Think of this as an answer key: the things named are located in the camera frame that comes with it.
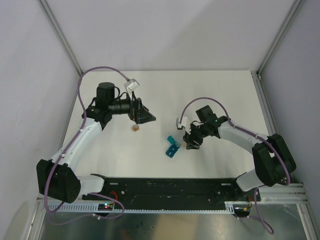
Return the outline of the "teal weekly pill organizer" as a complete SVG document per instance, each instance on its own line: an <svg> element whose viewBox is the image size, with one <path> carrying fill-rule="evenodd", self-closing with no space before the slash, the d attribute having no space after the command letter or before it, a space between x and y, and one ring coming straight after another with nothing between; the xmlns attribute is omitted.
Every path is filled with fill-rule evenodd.
<svg viewBox="0 0 320 240"><path fill-rule="evenodd" d="M170 146L166 150L165 154L169 158L173 158L177 151L180 149L181 143L176 141L171 135L167 137L167 141L170 143Z"/></svg>

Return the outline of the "gold bottle cap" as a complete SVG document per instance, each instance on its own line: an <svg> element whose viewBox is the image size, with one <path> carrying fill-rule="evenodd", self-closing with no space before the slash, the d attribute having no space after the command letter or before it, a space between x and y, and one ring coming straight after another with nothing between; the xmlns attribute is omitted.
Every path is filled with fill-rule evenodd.
<svg viewBox="0 0 320 240"><path fill-rule="evenodd" d="M138 125L134 125L134 126L132 127L132 130L133 130L134 132L137 132L137 131L140 130L140 127L139 127Z"/></svg>

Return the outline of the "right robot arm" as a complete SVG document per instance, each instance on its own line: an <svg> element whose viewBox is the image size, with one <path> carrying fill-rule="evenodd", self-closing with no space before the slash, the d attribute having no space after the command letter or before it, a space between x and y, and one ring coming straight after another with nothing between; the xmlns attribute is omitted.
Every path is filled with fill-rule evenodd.
<svg viewBox="0 0 320 240"><path fill-rule="evenodd" d="M291 182L291 173L297 165L281 135L252 132L224 115L217 117L208 105L198 109L196 114L198 124L185 116L176 120L177 129L185 131L183 141L187 150L198 150L204 138L216 137L237 145L253 157L254 168L237 177L236 184L231 187L234 199L241 201L249 195L249 190L260 186L288 185Z"/></svg>

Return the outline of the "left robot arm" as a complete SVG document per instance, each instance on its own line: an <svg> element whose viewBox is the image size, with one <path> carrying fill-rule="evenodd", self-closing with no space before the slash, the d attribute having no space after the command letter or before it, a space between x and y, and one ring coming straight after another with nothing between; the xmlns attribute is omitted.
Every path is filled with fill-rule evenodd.
<svg viewBox="0 0 320 240"><path fill-rule="evenodd" d="M149 112L142 100L135 96L139 86L130 79L124 87L127 97L115 97L115 85L102 82L96 89L96 96L82 115L82 122L69 142L49 160L41 159L36 166L39 192L65 203L73 203L78 196L94 193L99 199L107 199L111 187L104 177L97 174L76 176L75 169L85 150L104 130L114 115L128 115L137 125L153 122L156 117Z"/></svg>

